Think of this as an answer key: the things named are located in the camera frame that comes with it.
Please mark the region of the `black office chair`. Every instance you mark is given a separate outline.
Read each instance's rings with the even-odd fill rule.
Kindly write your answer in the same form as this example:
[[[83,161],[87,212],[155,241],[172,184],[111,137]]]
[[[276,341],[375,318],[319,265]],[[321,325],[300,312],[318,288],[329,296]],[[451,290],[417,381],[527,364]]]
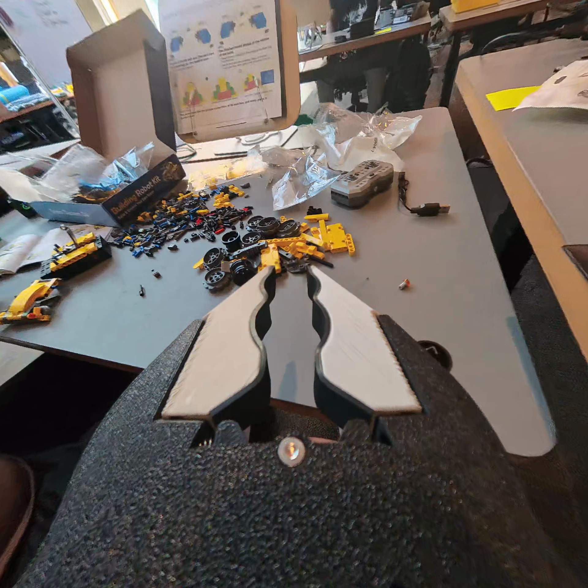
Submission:
[[[517,286],[533,247],[489,159],[471,158],[466,167],[509,292]]]

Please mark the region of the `person's brown shirt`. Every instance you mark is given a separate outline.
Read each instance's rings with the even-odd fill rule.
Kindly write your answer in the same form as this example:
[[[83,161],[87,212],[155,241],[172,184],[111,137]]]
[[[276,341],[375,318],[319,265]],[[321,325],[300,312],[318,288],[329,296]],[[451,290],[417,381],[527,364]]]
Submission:
[[[29,525],[35,503],[35,477],[22,459],[1,455],[1,577]]]

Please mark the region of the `open instruction booklet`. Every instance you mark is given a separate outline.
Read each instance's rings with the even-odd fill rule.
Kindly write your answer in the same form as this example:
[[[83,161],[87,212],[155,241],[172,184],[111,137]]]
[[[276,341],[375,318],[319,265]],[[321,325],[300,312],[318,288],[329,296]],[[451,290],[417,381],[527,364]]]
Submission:
[[[1,276],[14,275],[20,269],[42,263],[54,254],[54,246],[71,242],[69,234],[54,228],[44,235],[27,234],[1,248]]]

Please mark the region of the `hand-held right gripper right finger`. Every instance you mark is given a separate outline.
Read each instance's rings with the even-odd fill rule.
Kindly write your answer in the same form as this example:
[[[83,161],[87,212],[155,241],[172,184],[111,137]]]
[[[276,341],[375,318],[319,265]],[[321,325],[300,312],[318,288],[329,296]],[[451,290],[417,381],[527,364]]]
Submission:
[[[319,269],[307,273],[317,408],[339,429],[355,420],[371,433],[380,418],[421,415],[422,404],[380,323],[380,313]]]

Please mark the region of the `pile of small building pieces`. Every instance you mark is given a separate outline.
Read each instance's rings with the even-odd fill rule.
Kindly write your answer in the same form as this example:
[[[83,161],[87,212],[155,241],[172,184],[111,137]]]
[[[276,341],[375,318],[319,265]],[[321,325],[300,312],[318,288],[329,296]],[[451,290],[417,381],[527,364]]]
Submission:
[[[214,243],[229,229],[243,228],[253,210],[246,189],[209,184],[160,200],[139,214],[134,224],[114,229],[107,241],[135,258],[151,258],[164,250],[176,252],[181,243]]]

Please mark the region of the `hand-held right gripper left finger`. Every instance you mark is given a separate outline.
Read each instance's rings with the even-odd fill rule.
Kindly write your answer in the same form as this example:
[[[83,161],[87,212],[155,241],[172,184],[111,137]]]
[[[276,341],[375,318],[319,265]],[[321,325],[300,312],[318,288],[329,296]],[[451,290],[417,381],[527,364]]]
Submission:
[[[172,378],[162,419],[213,428],[232,420],[247,429],[269,407],[263,338],[272,326],[275,290],[275,269],[262,269],[204,317]]]

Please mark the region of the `yellow paper sheet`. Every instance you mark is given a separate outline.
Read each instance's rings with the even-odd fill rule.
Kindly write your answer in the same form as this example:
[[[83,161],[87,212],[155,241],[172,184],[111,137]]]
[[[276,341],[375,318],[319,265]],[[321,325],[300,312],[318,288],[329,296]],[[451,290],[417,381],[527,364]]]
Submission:
[[[494,111],[501,112],[510,109],[515,109],[540,86],[524,86],[519,88],[504,89],[501,91],[491,92],[486,94],[486,99],[492,106]]]

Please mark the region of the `clear bag of blue parts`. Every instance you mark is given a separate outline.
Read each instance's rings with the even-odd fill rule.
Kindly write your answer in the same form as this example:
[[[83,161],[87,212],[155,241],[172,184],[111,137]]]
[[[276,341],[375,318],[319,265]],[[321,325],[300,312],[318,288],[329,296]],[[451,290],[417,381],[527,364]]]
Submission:
[[[150,142],[107,160],[75,144],[59,159],[15,156],[20,168],[1,167],[1,189],[26,203],[102,203],[148,172],[154,149]]]

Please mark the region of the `clear plastic bag white slip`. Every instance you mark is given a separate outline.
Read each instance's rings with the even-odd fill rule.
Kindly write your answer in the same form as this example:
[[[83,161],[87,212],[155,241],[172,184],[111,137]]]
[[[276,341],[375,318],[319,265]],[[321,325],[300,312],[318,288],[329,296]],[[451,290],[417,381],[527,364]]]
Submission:
[[[320,103],[309,130],[331,169],[350,172],[357,165],[377,160],[405,171],[396,149],[414,134],[422,116],[407,117],[382,108],[375,114],[355,113],[332,102]]]

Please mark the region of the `blue cardboard kit box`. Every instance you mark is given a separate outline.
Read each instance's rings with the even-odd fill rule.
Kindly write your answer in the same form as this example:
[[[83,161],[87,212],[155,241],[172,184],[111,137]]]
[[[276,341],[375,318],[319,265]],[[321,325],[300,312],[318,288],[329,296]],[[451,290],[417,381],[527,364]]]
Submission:
[[[139,9],[69,47],[66,58],[82,145],[106,165],[147,148],[146,171],[101,203],[33,201],[31,206],[55,222],[134,223],[186,176],[176,156],[164,37]]]

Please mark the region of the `grey toy motor block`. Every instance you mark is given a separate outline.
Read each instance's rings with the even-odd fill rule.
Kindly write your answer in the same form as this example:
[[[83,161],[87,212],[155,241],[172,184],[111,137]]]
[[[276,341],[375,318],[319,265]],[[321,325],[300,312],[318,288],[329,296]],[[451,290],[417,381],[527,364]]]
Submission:
[[[341,173],[330,186],[331,200],[347,209],[359,209],[387,190],[394,178],[392,164],[367,160]]]

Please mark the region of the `white printed paper sheet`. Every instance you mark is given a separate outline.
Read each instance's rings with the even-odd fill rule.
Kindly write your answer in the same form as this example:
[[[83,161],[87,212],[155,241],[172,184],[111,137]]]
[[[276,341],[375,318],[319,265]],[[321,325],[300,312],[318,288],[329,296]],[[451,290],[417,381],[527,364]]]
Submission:
[[[581,109],[587,110],[587,60],[579,59],[554,73],[531,93],[515,110]]]

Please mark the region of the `yellow grey toy vehicle assembly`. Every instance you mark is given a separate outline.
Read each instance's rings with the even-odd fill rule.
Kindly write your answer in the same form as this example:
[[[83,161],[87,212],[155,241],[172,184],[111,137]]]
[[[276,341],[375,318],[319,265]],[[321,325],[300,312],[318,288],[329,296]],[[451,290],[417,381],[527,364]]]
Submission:
[[[38,279],[21,291],[1,312],[1,325],[15,323],[49,323],[52,319],[51,303],[61,295],[60,278]]]

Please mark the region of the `white flat pad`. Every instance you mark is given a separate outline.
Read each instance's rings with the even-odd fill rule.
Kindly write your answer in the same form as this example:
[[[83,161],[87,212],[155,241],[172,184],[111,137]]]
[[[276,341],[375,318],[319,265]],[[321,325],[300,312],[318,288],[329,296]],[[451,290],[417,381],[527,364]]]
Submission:
[[[276,146],[296,146],[299,127],[292,125],[283,130],[261,134],[220,139],[212,142],[178,145],[176,154],[182,163],[205,163],[215,160],[226,160],[245,157],[255,148],[273,148]]]

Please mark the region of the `group of toy wheels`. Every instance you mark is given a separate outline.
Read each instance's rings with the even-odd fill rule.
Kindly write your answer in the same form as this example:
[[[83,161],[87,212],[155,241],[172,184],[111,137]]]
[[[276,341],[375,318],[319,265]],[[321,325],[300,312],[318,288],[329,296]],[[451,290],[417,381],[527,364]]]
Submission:
[[[238,228],[231,226],[222,234],[220,246],[212,247],[204,254],[203,285],[207,290],[217,292],[231,284],[239,287],[261,272],[254,254],[260,249],[256,225],[262,218],[250,217]]]

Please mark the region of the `long wooden table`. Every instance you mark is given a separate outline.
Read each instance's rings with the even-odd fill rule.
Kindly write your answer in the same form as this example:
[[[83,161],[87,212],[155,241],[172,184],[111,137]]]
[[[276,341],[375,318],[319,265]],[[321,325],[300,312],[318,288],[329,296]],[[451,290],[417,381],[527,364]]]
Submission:
[[[464,59],[455,79],[584,358],[587,279],[564,246],[587,244],[587,112],[498,112],[486,95],[540,85],[586,56],[585,40],[551,40]]]

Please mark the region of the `wooden work table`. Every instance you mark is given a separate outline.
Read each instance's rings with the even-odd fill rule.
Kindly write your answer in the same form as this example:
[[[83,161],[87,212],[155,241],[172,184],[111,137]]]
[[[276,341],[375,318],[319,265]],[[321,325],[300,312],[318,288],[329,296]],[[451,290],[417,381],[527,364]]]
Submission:
[[[326,33],[322,36],[321,42],[319,44],[315,43],[313,47],[306,47],[303,42],[299,42],[298,59],[299,62],[306,62],[330,55],[372,47],[382,43],[403,40],[405,38],[428,33],[430,26],[431,18],[427,13],[423,18],[409,21],[404,24],[393,25],[380,32],[374,32],[371,35],[354,40],[350,38],[348,31]]]

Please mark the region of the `black battery box yellow beams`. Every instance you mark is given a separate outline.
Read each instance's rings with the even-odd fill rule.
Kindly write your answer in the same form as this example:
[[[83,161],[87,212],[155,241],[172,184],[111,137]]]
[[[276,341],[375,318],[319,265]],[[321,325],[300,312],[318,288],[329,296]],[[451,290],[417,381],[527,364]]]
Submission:
[[[112,258],[107,239],[90,231],[87,225],[61,224],[59,230],[67,239],[52,244],[51,253],[40,263],[41,279],[68,280]]]

